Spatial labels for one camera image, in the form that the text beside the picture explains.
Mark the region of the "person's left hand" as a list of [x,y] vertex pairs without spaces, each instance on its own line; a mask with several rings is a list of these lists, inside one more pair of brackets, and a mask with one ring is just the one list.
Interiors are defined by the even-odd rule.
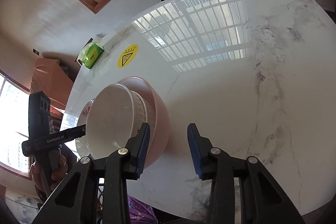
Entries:
[[[54,170],[51,175],[51,179],[53,181],[53,184],[50,186],[51,191],[53,191],[58,186],[58,184],[62,181],[63,178],[65,178],[67,174],[68,165],[66,162],[66,158],[63,155],[59,155],[58,164],[58,169]],[[30,172],[35,183],[35,189],[37,191],[37,194],[45,193],[41,180],[41,167],[37,161],[35,161],[30,166]]]

